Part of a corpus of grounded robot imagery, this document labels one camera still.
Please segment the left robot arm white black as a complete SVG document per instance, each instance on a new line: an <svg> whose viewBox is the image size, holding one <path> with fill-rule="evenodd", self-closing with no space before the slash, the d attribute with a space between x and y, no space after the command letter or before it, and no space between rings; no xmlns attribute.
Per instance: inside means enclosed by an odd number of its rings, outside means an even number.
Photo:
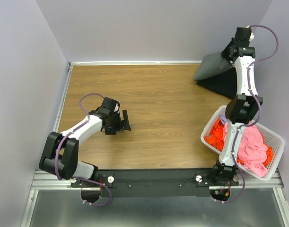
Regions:
<svg viewBox="0 0 289 227"><path fill-rule="evenodd" d="M120 110L120 103L105 97L95 110L85 111L86 117L72 128L61 133L51 132L40 158L39 169L56 176L59 180L81 178L88 186L98 181L98 167L78 161L80 145L97 132L116 135L131 131L127 110Z"/></svg>

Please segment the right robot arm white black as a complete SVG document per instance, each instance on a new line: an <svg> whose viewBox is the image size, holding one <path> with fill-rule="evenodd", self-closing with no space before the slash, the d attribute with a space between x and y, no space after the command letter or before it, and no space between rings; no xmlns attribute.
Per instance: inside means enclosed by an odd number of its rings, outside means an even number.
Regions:
<svg viewBox="0 0 289 227"><path fill-rule="evenodd" d="M237 92L225 109L228 131L223 150L210 174L215 185L233 180L243 133L257 123L251 121L261 111L263 98L258 96L254 82L255 48L250 46L253 36L251 27L238 27L235 37L221 53L236 69Z"/></svg>

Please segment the grey t shirt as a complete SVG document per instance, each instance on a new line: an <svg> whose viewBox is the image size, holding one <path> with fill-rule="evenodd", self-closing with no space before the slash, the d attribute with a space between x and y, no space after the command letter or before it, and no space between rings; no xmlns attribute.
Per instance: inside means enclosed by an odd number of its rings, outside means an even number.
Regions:
<svg viewBox="0 0 289 227"><path fill-rule="evenodd" d="M200 81L224 73L233 68L230 61L221 56L221 52L215 52L203 57L193 80Z"/></svg>

